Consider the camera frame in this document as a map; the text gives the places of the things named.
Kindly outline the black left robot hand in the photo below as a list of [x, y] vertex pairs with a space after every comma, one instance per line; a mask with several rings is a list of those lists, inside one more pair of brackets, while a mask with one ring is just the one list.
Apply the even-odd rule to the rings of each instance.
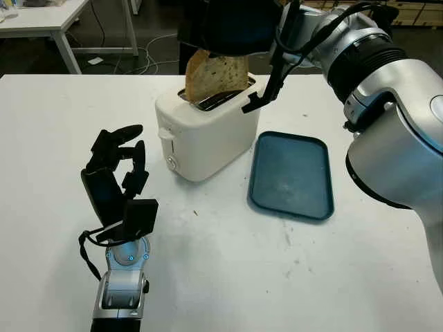
[[[81, 171], [81, 179], [95, 213], [104, 227], [123, 220], [128, 201], [143, 191], [149, 176], [145, 170], [145, 143], [139, 140], [134, 147], [124, 144], [143, 131], [141, 124], [133, 124], [115, 131], [103, 129], [91, 148], [91, 159]], [[114, 172], [122, 160], [132, 160], [133, 169], [126, 173], [121, 185]]]

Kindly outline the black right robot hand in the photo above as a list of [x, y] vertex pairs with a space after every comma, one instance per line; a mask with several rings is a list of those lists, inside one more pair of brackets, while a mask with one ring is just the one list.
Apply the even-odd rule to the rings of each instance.
[[230, 57], [265, 53], [282, 12], [278, 1], [209, 1], [202, 23], [202, 48]]

